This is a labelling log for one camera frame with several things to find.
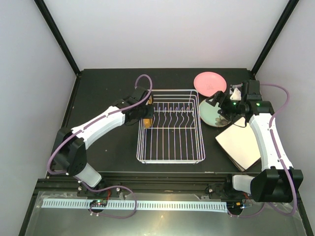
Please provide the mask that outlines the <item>orange dotted scalloped plate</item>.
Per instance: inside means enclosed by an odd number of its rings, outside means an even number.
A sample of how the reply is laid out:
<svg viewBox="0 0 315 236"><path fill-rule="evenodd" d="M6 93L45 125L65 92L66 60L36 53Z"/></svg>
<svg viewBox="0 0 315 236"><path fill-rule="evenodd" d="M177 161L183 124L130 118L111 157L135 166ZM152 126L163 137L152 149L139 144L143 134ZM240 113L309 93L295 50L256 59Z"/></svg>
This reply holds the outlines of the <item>orange dotted scalloped plate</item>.
<svg viewBox="0 0 315 236"><path fill-rule="evenodd" d="M145 128L150 128L153 124L153 118L154 118L153 102L154 102L153 96L150 95L148 98L148 101L146 102L146 105L145 105L146 114L143 118L143 123L144 123Z"/></svg>

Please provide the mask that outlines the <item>white square plate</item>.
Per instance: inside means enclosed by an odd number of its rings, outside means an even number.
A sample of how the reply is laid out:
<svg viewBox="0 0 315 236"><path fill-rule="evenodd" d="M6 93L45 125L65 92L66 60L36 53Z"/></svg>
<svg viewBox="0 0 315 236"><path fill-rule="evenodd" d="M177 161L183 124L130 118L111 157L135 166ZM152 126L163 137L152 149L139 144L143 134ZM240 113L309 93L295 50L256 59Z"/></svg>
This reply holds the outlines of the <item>white square plate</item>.
<svg viewBox="0 0 315 236"><path fill-rule="evenodd" d="M216 141L242 172L260 160L254 132L244 118L217 135Z"/></svg>

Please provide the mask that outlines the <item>white wire dish rack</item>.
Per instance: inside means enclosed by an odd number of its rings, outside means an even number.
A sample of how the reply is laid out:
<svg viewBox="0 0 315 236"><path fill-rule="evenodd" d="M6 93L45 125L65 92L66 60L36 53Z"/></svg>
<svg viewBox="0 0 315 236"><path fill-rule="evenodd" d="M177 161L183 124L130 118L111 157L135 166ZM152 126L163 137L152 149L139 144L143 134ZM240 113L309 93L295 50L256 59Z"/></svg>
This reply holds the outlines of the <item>white wire dish rack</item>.
<svg viewBox="0 0 315 236"><path fill-rule="evenodd" d="M136 158L144 164L197 164L205 159L194 89L154 89L153 121L138 126Z"/></svg>

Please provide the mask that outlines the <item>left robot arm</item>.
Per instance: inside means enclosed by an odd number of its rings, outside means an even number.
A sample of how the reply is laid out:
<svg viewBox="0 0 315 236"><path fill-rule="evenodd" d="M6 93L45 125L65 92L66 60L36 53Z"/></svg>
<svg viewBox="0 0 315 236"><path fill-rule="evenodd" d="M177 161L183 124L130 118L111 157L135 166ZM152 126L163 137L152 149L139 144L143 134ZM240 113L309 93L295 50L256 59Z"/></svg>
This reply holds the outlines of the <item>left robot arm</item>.
<svg viewBox="0 0 315 236"><path fill-rule="evenodd" d="M103 113L74 128L61 128L56 136L51 159L61 166L57 174L67 174L84 182L94 196L106 189L102 176L87 162L87 149L111 130L133 120L153 120L153 96L138 87L132 95L115 101Z"/></svg>

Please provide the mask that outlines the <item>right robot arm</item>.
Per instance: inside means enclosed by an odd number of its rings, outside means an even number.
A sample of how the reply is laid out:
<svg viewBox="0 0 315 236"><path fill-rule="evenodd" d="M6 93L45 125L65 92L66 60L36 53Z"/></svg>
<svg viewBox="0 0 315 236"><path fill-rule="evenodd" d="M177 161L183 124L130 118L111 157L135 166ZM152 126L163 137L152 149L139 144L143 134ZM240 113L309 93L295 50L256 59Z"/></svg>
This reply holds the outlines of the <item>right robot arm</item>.
<svg viewBox="0 0 315 236"><path fill-rule="evenodd" d="M251 194L256 202L291 203L303 181L301 170L295 169L281 144L270 101L263 100L260 81L248 80L232 86L231 92L218 91L206 102L218 106L218 114L228 121L243 117L252 129L260 152L262 170L257 176L233 175L224 185L224 193L236 198L241 192Z"/></svg>

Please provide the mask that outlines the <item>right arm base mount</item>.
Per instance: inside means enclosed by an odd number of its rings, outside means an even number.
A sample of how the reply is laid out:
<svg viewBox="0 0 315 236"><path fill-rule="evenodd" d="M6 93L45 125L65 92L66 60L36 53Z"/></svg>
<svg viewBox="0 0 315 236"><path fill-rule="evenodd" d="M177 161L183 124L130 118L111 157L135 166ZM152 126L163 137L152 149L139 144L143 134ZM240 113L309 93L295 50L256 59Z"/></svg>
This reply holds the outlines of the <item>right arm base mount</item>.
<svg viewBox="0 0 315 236"><path fill-rule="evenodd" d="M249 193L230 188L230 185L227 185L225 182L208 183L204 189L204 193L208 195L210 199L228 200L252 199Z"/></svg>

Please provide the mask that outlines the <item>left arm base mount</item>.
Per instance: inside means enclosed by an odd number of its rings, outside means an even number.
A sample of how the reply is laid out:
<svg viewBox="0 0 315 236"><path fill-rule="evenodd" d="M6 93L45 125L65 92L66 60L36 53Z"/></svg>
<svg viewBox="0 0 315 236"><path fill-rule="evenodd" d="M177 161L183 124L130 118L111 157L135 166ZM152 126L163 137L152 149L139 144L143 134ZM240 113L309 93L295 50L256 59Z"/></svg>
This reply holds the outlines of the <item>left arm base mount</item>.
<svg viewBox="0 0 315 236"><path fill-rule="evenodd" d="M77 191L77 197L85 197L87 199L96 199L101 198L105 199L107 197L113 197L118 198L120 195L120 192L122 191L121 187L116 187L116 185L121 185L120 182L117 181L111 181L111 180L102 180L96 187L94 187L94 190L100 190L106 187L115 186L109 190L101 191L101 192L93 192L87 189L83 184L80 184Z"/></svg>

